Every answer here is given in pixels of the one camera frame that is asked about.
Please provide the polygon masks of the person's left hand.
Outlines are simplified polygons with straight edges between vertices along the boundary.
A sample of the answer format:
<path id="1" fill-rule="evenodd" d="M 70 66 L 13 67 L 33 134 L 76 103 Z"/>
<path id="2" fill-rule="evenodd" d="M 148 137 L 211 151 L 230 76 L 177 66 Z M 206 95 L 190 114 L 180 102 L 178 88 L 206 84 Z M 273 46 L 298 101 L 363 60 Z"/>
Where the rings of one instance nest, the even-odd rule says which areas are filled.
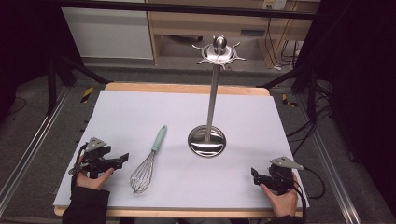
<path id="1" fill-rule="evenodd" d="M 114 169 L 109 168 L 101 176 L 92 179 L 88 177 L 88 174 L 85 170 L 81 170 L 77 175 L 76 186 L 86 189 L 101 190 L 102 186 L 106 183 L 106 181 L 111 177 L 113 173 Z"/>

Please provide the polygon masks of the whisk with green handle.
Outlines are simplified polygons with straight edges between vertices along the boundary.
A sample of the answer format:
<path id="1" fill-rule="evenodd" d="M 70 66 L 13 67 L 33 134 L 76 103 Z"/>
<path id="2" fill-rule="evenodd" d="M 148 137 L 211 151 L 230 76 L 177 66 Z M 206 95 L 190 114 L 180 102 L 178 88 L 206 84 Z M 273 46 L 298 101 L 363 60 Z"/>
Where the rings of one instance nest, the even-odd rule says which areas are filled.
<path id="1" fill-rule="evenodd" d="M 161 148 L 167 133 L 167 126 L 163 125 L 151 147 L 148 156 L 135 168 L 130 176 L 130 187 L 136 194 L 143 193 L 151 182 L 154 159 L 157 151 Z"/>

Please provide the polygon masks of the white table mat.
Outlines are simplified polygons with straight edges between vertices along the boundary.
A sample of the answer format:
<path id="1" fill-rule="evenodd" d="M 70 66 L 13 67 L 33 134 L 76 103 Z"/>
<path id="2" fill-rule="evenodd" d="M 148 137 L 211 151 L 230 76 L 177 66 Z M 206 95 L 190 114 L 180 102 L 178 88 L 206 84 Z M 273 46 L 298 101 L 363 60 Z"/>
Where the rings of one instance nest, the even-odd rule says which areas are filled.
<path id="1" fill-rule="evenodd" d="M 208 95 L 101 91 L 81 140 L 107 142 L 110 157 L 129 160 L 106 182 L 111 208 L 267 209 L 269 200 L 250 173 L 265 175 L 272 159 L 291 155 L 271 96 L 220 95 L 214 124 L 226 136 L 217 157 L 205 159 L 188 146 L 191 130 L 206 121 Z M 156 154 L 147 190 L 129 185 L 134 169 L 149 154 L 161 129 L 167 134 Z"/>

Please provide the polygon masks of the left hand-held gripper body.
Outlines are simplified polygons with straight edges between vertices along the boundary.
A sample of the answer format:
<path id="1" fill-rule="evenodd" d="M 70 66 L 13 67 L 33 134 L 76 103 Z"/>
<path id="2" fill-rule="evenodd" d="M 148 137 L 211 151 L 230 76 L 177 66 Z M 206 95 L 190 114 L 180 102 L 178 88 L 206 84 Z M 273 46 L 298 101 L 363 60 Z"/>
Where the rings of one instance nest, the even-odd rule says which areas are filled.
<path id="1" fill-rule="evenodd" d="M 92 137 L 78 151 L 74 166 L 68 171 L 70 175 L 76 175 L 79 171 L 85 170 L 89 178 L 97 178 L 109 168 L 118 170 L 122 168 L 122 163 L 114 162 L 115 159 L 105 159 L 104 156 L 111 151 L 105 141 Z"/>

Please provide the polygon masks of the steel utensil stand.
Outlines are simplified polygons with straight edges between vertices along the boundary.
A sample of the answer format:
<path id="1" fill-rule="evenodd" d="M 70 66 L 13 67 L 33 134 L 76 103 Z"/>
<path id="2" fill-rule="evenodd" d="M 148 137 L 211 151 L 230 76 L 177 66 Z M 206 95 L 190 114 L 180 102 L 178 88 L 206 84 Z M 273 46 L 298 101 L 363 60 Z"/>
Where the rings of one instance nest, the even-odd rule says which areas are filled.
<path id="1" fill-rule="evenodd" d="M 204 47 L 196 47 L 201 51 L 200 63 L 211 63 L 213 65 L 212 81 L 209 92 L 209 103 L 207 110 L 206 125 L 200 125 L 191 130 L 188 135 L 188 146 L 191 151 L 203 158 L 214 158 L 220 155 L 226 148 L 227 140 L 223 131 L 213 125 L 215 105 L 217 101 L 219 73 L 226 64 L 241 58 L 237 55 L 236 47 L 239 43 L 229 46 L 225 36 L 213 37 L 211 44 Z"/>

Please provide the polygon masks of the black stand leg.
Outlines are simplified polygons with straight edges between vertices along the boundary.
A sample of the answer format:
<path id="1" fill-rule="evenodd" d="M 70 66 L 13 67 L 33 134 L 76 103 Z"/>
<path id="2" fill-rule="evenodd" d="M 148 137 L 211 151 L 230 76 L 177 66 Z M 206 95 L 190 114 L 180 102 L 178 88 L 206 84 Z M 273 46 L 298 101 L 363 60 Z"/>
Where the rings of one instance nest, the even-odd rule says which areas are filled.
<path id="1" fill-rule="evenodd" d="M 274 80 L 259 85 L 259 88 L 265 88 L 267 90 L 272 89 L 275 85 L 280 84 L 288 79 L 294 78 L 294 83 L 291 86 L 291 90 L 293 93 L 302 93 L 305 89 L 308 89 L 307 96 L 307 115 L 310 119 L 316 119 L 316 104 L 315 104 L 315 96 L 316 96 L 316 86 L 317 86 L 317 77 L 315 71 L 311 66 L 301 65 L 288 73 L 275 78 Z"/>
<path id="2" fill-rule="evenodd" d="M 52 56 L 47 63 L 47 68 L 49 94 L 48 115 L 54 111 L 57 105 L 57 78 L 59 78 L 65 86 L 73 87 L 77 82 L 73 70 L 77 70 L 100 84 L 111 83 L 111 80 L 100 77 L 84 65 L 74 62 L 65 56 Z"/>

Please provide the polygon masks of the person's right hand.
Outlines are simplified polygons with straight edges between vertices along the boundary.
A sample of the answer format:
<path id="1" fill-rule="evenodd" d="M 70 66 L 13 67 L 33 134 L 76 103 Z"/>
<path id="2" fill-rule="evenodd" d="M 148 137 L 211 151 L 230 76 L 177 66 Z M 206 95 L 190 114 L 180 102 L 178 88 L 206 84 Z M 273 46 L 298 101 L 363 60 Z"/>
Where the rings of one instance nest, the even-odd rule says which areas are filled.
<path id="1" fill-rule="evenodd" d="M 291 189 L 282 195 L 275 195 L 264 184 L 260 184 L 260 188 L 270 200 L 276 217 L 294 217 L 296 215 L 298 194 L 295 189 Z"/>

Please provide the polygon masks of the white cabinet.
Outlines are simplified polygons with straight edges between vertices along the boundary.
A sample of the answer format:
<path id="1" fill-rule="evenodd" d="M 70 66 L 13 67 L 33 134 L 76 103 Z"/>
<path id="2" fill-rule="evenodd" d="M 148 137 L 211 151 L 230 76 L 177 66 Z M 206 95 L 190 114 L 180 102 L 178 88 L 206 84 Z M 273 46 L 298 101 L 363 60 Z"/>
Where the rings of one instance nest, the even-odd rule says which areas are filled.
<path id="1" fill-rule="evenodd" d="M 145 12 L 72 7 L 62 11 L 82 57 L 153 59 Z"/>

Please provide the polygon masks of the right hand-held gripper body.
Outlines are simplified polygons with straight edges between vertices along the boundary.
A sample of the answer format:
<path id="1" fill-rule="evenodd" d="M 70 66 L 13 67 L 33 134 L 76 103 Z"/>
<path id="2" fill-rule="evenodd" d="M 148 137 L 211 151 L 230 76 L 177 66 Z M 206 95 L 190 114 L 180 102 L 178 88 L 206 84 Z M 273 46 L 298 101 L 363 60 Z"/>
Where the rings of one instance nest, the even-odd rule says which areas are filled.
<path id="1" fill-rule="evenodd" d="M 285 156 L 272 159 L 270 162 L 269 175 L 260 175 L 255 172 L 255 184 L 264 184 L 269 190 L 274 191 L 276 195 L 287 193 L 294 186 L 292 170 L 303 170 L 304 167 Z"/>

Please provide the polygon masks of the black metal frame bar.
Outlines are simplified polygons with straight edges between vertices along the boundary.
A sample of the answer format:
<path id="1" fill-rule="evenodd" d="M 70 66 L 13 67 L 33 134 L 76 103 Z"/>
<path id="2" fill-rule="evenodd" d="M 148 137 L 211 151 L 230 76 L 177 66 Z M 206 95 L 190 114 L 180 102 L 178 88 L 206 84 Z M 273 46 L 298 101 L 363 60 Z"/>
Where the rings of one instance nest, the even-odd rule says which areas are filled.
<path id="1" fill-rule="evenodd" d="M 61 7 L 244 16 L 244 17 L 255 17 L 255 18 L 313 20 L 317 16 L 317 14 L 314 12 L 295 12 L 295 11 L 286 11 L 286 10 L 251 9 L 251 8 L 236 8 L 236 7 L 205 7 L 205 6 L 190 6 L 190 5 L 128 3 L 128 2 L 113 2 L 113 1 L 94 1 L 94 0 L 56 0 L 56 2 Z"/>

